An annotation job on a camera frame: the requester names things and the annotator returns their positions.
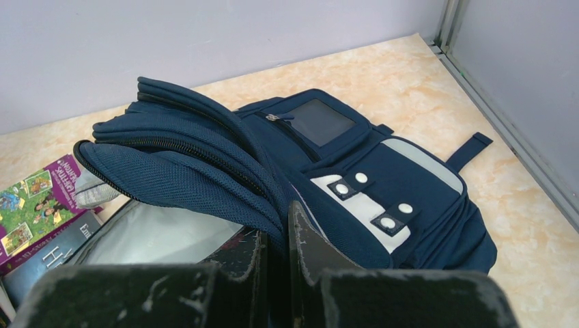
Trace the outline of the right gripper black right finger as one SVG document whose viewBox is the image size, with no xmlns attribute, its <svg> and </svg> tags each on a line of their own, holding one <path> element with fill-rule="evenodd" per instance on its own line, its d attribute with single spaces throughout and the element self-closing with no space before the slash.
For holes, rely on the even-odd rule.
<svg viewBox="0 0 579 328">
<path fill-rule="evenodd" d="M 288 210 L 294 327 L 517 327 L 499 286 L 472 271 L 363 269 Z"/>
</svg>

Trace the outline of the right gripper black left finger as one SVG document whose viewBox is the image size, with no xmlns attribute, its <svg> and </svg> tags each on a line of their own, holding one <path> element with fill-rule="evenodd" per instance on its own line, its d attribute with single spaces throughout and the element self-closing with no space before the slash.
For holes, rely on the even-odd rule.
<svg viewBox="0 0 579 328">
<path fill-rule="evenodd" d="M 67 265 L 13 327 L 265 327 L 268 237 L 243 228 L 198 264 Z"/>
</svg>

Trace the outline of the navy blue backpack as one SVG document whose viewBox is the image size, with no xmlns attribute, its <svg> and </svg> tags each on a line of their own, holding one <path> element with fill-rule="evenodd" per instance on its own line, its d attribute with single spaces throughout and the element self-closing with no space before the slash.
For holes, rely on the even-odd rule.
<svg viewBox="0 0 579 328">
<path fill-rule="evenodd" d="M 297 201 L 313 227 L 366 269 L 488 273 L 497 259 L 461 169 L 491 144 L 475 133 L 447 160 L 319 89 L 232 111 L 140 77 L 124 114 L 74 145 L 87 171 L 154 206 L 265 232 L 288 253 Z"/>
</svg>

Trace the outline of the dark blue book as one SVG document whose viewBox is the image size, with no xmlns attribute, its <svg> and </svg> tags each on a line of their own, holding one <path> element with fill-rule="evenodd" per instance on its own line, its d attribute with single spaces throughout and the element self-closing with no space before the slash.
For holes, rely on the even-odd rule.
<svg viewBox="0 0 579 328">
<path fill-rule="evenodd" d="M 33 255 L 2 277 L 1 282 L 15 309 L 24 301 L 33 285 L 47 272 L 71 257 L 102 226 L 102 220 L 89 210 L 64 229 L 40 243 Z"/>
</svg>

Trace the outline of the purple picture book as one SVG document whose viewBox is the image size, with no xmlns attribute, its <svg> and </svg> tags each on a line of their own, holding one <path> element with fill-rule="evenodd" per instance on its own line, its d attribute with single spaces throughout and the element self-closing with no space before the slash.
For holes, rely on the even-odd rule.
<svg viewBox="0 0 579 328">
<path fill-rule="evenodd" d="M 71 154 L 1 192 L 1 275 L 38 253 L 87 211 L 77 206 L 81 168 Z"/>
</svg>

